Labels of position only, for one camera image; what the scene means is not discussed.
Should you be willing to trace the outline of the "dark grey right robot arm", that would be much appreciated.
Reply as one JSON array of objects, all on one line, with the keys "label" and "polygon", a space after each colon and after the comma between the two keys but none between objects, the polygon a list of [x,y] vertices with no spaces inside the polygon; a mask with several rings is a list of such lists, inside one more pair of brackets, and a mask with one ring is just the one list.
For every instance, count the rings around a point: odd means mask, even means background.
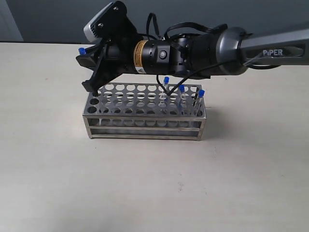
[{"label": "dark grey right robot arm", "polygon": [[155,34],[139,33],[121,1],[109,3],[87,23],[84,34],[93,46],[80,48],[76,57],[80,66],[92,71],[82,83],[87,92],[97,93],[123,74],[171,75],[183,83],[240,75],[248,69],[309,63],[308,23],[255,35],[226,24],[208,28],[183,22],[169,30],[191,28],[196,32],[161,35],[156,15],[151,13],[146,26],[153,26]]}]

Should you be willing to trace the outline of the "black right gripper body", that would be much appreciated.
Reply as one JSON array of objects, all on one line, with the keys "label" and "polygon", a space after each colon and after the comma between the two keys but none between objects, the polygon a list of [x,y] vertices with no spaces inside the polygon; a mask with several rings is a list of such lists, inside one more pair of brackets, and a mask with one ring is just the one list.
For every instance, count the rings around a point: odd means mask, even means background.
[{"label": "black right gripper body", "polygon": [[109,3],[94,17],[94,37],[100,39],[97,51],[94,52],[95,75],[136,72],[133,50],[143,36],[129,20],[123,2]]}]

